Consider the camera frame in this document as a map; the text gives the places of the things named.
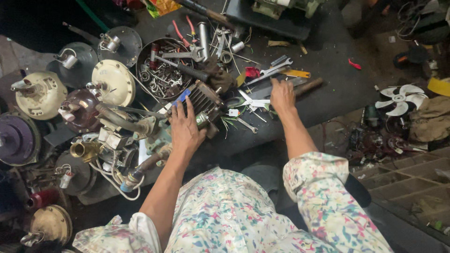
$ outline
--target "brown rag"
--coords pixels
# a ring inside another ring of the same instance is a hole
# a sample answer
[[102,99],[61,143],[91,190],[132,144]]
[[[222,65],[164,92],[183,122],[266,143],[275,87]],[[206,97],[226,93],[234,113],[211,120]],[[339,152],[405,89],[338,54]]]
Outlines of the brown rag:
[[419,110],[409,113],[409,138],[421,142],[441,140],[450,135],[450,97],[425,99]]
[[214,90],[222,87],[219,94],[225,93],[232,86],[236,86],[236,80],[217,65],[217,55],[213,55],[205,61],[203,71],[210,74],[209,85]]

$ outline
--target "black rubber handle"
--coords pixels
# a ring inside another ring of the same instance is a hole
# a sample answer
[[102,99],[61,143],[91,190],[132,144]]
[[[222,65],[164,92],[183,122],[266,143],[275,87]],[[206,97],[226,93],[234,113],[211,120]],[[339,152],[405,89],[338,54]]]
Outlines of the black rubber handle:
[[186,73],[194,78],[197,78],[198,80],[200,80],[202,82],[208,81],[209,74],[202,72],[200,70],[191,68],[189,66],[186,66],[183,63],[179,63],[177,69],[179,69],[181,72]]

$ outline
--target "white fan blade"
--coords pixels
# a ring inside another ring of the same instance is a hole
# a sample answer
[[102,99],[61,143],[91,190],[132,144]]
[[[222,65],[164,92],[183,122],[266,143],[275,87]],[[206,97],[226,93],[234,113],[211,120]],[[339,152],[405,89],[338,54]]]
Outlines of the white fan blade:
[[403,85],[400,88],[399,94],[405,95],[406,93],[425,93],[425,92],[417,86],[407,84],[407,85]]
[[390,104],[392,104],[394,101],[385,101],[385,102],[380,102],[380,101],[378,101],[378,102],[376,102],[375,103],[375,107],[376,108],[381,108],[381,107],[385,107],[385,106],[388,106],[388,105],[390,105]]
[[408,111],[408,103],[407,102],[399,102],[397,103],[397,107],[394,110],[386,113],[388,116],[401,116]]
[[393,97],[395,96],[394,91],[395,91],[396,89],[397,89],[397,88],[395,88],[395,87],[393,87],[393,88],[387,88],[387,89],[384,89],[384,90],[380,91],[380,93],[383,94],[383,95],[385,95],[386,97],[393,98]]
[[427,98],[427,96],[423,94],[411,94],[406,97],[406,101],[414,103],[416,108],[419,109],[425,98]]

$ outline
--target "wrench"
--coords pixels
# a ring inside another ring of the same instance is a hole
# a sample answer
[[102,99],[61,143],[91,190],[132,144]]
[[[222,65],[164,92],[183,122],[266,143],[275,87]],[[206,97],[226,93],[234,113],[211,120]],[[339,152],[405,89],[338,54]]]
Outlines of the wrench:
[[192,58],[195,62],[201,62],[205,59],[205,56],[200,57],[198,53],[200,50],[203,50],[202,47],[195,47],[190,52],[182,52],[182,53],[163,53],[162,57],[167,58]]
[[250,126],[247,122],[243,121],[241,118],[238,118],[238,121],[241,122],[244,126],[248,127],[254,134],[256,134],[256,130],[258,128]]
[[273,71],[275,71],[275,70],[277,70],[277,69],[279,69],[279,68],[281,68],[281,67],[284,67],[284,66],[286,66],[286,65],[291,65],[293,63],[293,61],[291,61],[291,58],[288,58],[285,62],[283,62],[282,64],[279,64],[279,65],[277,65],[277,66],[275,66],[275,67],[273,67],[273,68],[269,68],[268,70],[261,70],[260,71],[260,74],[261,75],[267,75],[267,74],[269,74],[269,73],[271,73],[271,72],[273,72]]

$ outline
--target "person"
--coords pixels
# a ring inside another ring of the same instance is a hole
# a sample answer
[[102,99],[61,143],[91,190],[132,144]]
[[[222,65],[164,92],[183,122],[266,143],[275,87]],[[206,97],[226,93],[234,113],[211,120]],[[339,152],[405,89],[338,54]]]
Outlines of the person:
[[289,162],[284,186],[309,232],[277,214],[251,178],[219,167],[184,186],[183,174],[205,139],[188,97],[171,118],[173,151],[128,225],[79,232],[83,252],[392,252],[378,228],[346,191],[348,161],[319,153],[303,126],[291,82],[272,79],[270,103],[283,124]]

